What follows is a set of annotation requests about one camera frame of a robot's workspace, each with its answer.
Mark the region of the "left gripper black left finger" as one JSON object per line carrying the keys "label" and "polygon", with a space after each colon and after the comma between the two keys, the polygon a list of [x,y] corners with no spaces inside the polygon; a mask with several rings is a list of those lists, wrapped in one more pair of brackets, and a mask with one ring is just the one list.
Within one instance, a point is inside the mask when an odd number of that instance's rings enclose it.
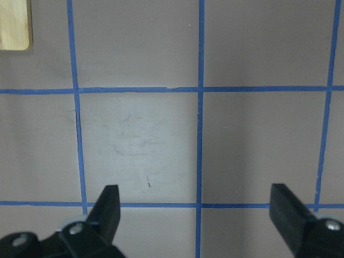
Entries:
{"label": "left gripper black left finger", "polygon": [[1,238],[1,257],[124,257],[112,244],[119,222],[119,189],[107,185],[85,219],[43,240],[33,232],[8,234]]}

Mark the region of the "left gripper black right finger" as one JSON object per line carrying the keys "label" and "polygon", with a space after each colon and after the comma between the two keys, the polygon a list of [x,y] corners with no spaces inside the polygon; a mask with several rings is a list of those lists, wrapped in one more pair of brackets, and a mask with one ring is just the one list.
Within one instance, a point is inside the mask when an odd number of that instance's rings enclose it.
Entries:
{"label": "left gripper black right finger", "polygon": [[310,211],[285,184],[271,185],[269,217],[294,257],[343,257],[343,222]]}

